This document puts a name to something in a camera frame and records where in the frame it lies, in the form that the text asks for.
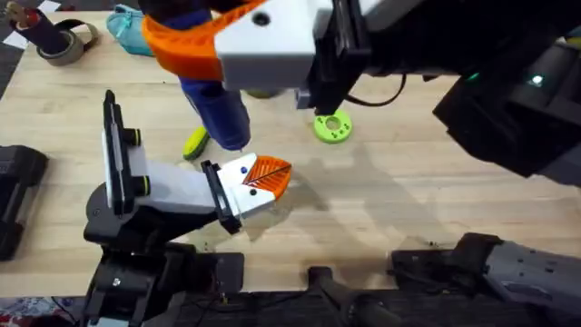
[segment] blue bottle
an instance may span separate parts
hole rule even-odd
[[[161,23],[172,29],[184,30],[211,19],[209,9],[198,9]],[[248,144],[251,139],[250,117],[240,92],[225,90],[222,82],[178,77],[186,98],[201,117],[212,139],[231,151],[241,150]]]

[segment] green light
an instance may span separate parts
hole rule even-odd
[[[545,78],[539,74],[533,75],[533,77],[531,77],[530,81],[528,81],[529,84],[536,86],[536,87],[541,87],[543,85],[543,80]]]
[[[473,75],[471,75],[469,78],[467,78],[467,81],[474,81],[475,79],[477,79],[480,76],[480,73],[474,73]]]

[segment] teal bag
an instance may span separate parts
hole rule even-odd
[[[107,29],[119,44],[132,55],[153,56],[152,49],[142,35],[143,13],[128,5],[116,5],[107,17]]]

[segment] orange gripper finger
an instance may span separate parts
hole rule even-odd
[[[259,155],[244,184],[274,193],[279,200],[291,180],[291,164],[279,158]]]
[[[184,31],[173,30],[147,15],[143,19],[143,37],[164,69],[182,77],[221,81],[222,65],[214,48],[214,36],[264,1],[250,0],[246,5]]]

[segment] paper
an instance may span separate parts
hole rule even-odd
[[[60,7],[61,4],[55,2],[55,1],[50,1],[50,0],[44,0],[39,6],[38,9],[40,9],[40,11],[42,11],[43,13],[54,13],[56,11],[56,9],[58,9],[58,7]]]
[[[55,12],[59,6],[61,6],[61,4],[55,1],[44,0],[38,6],[38,9],[40,9],[40,11],[42,11],[43,13],[47,14]],[[28,41],[26,41],[26,39],[17,32],[12,32],[6,39],[4,39],[3,43],[5,45],[11,45],[23,50],[25,50],[26,46],[28,45]]]

